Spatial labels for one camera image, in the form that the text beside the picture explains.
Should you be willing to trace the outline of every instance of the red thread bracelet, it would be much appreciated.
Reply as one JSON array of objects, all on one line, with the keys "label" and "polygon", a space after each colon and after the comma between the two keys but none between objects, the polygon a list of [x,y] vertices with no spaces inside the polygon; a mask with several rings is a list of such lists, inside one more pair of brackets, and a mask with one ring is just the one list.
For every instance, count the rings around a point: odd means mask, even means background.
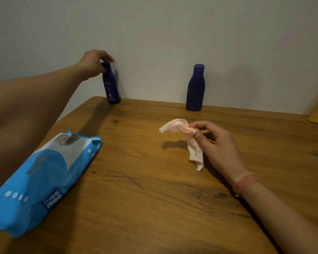
[{"label": "red thread bracelet", "polygon": [[239,197],[239,194],[243,190],[245,190],[246,187],[248,187],[256,181],[258,181],[258,179],[255,177],[253,173],[250,173],[238,181],[238,183],[233,187],[233,191],[235,192],[236,196]]}]

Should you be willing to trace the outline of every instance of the mee mee logo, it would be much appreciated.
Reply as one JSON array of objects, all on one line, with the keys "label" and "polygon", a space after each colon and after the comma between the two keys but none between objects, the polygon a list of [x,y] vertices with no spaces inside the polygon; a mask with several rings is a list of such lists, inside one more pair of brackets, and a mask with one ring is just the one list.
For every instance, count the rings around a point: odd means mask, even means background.
[{"label": "mee mee logo", "polygon": [[58,187],[56,187],[50,193],[50,195],[47,196],[45,200],[43,200],[42,205],[47,211],[50,211],[52,208],[55,207],[56,204],[58,204],[58,201],[60,201],[63,195],[63,192]]}]

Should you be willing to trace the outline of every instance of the unlabeled blue bottle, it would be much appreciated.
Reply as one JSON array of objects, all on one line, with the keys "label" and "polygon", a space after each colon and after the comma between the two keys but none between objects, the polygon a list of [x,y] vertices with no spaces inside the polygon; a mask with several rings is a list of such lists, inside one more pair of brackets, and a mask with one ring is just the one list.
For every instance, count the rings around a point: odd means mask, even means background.
[{"label": "unlabeled blue bottle", "polygon": [[109,103],[117,104],[120,102],[120,97],[111,64],[109,62],[102,62],[101,65],[106,69],[106,72],[102,73],[102,81],[104,82],[107,100]]},{"label": "unlabeled blue bottle", "polygon": [[205,92],[203,64],[195,64],[193,75],[187,88],[186,109],[190,111],[200,111]]}]

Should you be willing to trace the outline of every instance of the person's left arm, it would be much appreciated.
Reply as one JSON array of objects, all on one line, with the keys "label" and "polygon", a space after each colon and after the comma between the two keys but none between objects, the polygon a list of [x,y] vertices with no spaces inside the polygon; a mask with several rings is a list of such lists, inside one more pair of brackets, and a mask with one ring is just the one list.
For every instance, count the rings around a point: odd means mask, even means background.
[{"label": "person's left arm", "polygon": [[105,72],[101,59],[114,61],[92,50],[73,66],[0,81],[0,186],[42,142],[81,82]]}]

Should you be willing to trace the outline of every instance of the table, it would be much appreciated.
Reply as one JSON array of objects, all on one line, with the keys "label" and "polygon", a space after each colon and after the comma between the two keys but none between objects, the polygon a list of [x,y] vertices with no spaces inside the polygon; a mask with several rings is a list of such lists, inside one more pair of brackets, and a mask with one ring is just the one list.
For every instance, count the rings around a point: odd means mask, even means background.
[{"label": "table", "polygon": [[80,181],[39,226],[0,253],[276,253],[249,207],[206,160],[189,162],[170,120],[211,120],[235,137],[261,182],[318,225],[318,124],[306,115],[93,97],[54,125],[103,145]]}]

